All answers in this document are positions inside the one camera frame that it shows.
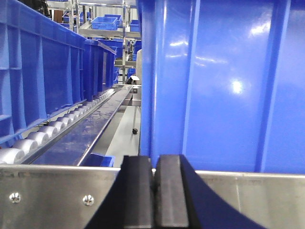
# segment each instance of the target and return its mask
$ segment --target bolt head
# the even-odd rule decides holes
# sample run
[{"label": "bolt head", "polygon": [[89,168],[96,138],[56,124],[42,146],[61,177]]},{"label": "bolt head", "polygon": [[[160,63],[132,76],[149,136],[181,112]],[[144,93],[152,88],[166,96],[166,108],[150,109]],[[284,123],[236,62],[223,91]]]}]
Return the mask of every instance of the bolt head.
[{"label": "bolt head", "polygon": [[82,199],[82,202],[86,206],[92,206],[94,204],[94,197],[91,195],[85,195],[84,198]]},{"label": "bolt head", "polygon": [[10,194],[9,200],[10,200],[10,202],[12,202],[14,204],[18,204],[21,201],[21,196],[18,192],[14,192],[14,193]]}]

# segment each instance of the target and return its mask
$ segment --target white roller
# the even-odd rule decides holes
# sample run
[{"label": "white roller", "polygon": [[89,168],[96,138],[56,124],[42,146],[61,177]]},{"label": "white roller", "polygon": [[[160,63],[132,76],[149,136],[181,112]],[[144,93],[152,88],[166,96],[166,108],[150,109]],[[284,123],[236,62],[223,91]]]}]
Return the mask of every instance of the white roller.
[{"label": "white roller", "polygon": [[76,108],[75,111],[79,111],[81,113],[81,115],[83,115],[85,113],[85,109],[82,109],[82,108]]},{"label": "white roller", "polygon": [[79,108],[84,109],[84,111],[88,111],[90,109],[90,107],[88,107],[88,106],[80,106]]},{"label": "white roller", "polygon": [[31,132],[27,139],[32,139],[37,142],[38,146],[41,146],[49,139],[49,136],[44,132]]},{"label": "white roller", "polygon": [[57,121],[62,122],[65,125],[65,127],[71,123],[71,119],[67,117],[59,117],[57,118]]},{"label": "white roller", "polygon": [[70,111],[69,114],[73,114],[77,118],[81,116],[81,113],[79,111]]},{"label": "white roller", "polygon": [[91,102],[94,106],[97,104],[97,101],[95,101],[95,100],[92,100],[92,102]]},{"label": "white roller", "polygon": [[74,122],[74,120],[77,119],[74,114],[65,114],[64,117],[71,119],[71,122]]},{"label": "white roller", "polygon": [[65,128],[65,124],[63,122],[59,122],[59,121],[52,121],[49,123],[49,126],[55,127],[58,132],[60,132],[62,129]]},{"label": "white roller", "polygon": [[49,138],[51,138],[56,135],[58,131],[53,126],[43,126],[39,129],[39,132],[44,132],[49,136]]},{"label": "white roller", "polygon": [[24,152],[21,149],[15,149],[15,148],[0,149],[0,164],[14,164],[23,157],[24,157]]},{"label": "white roller", "polygon": [[91,102],[86,101],[86,102],[83,102],[82,105],[91,108],[91,107],[93,107],[94,104],[91,103]]},{"label": "white roller", "polygon": [[38,147],[38,143],[32,139],[20,139],[15,142],[13,148],[22,149],[24,154],[27,155],[32,150]]}]

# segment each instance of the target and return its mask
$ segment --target metal shelf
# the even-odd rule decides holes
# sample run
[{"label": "metal shelf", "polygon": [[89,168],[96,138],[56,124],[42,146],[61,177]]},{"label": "metal shelf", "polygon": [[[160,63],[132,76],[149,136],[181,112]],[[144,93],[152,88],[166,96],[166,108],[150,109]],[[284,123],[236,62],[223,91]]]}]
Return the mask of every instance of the metal shelf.
[{"label": "metal shelf", "polygon": [[70,1],[47,1],[50,10],[68,10],[71,8]]},{"label": "metal shelf", "polygon": [[[78,2],[82,6],[99,6],[99,7],[122,7],[122,0],[80,0]],[[126,0],[126,6],[136,8],[135,0]]]},{"label": "metal shelf", "polygon": [[[114,66],[121,67],[122,65],[123,65],[123,60],[115,60]],[[136,61],[126,61],[125,66],[126,66],[126,68],[135,68]]]},{"label": "metal shelf", "polygon": [[[93,30],[91,28],[91,23],[88,21],[83,24],[79,29],[79,34],[84,37],[118,37],[123,38],[123,31],[115,30]],[[126,32],[126,39],[141,39],[139,32]]]}]

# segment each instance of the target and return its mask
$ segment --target metal rack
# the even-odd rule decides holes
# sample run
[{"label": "metal rack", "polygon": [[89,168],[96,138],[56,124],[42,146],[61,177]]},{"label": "metal rack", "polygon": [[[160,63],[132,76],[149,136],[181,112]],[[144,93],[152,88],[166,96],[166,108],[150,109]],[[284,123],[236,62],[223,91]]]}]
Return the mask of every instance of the metal rack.
[{"label": "metal rack", "polygon": [[84,24],[79,26],[77,23],[79,34],[84,37],[104,37],[104,38],[122,38],[123,39],[123,57],[122,60],[116,60],[115,65],[122,67],[122,81],[126,81],[126,69],[135,67],[135,61],[126,61],[126,50],[128,49],[127,40],[139,40],[141,35],[139,32],[126,31],[126,26],[130,23],[131,9],[136,8],[135,0],[76,0],[77,8],[82,7],[83,15],[86,15],[86,7],[111,7],[111,8],[122,8],[123,9],[123,25],[122,30],[108,31],[108,30],[93,30],[91,28],[91,22],[86,21],[84,17]]},{"label": "metal rack", "polygon": [[68,1],[47,1],[49,10],[68,10],[69,12],[69,28],[74,30],[74,9],[76,11],[76,24],[79,24],[79,13],[78,5],[76,4],[77,0],[68,0]]}]

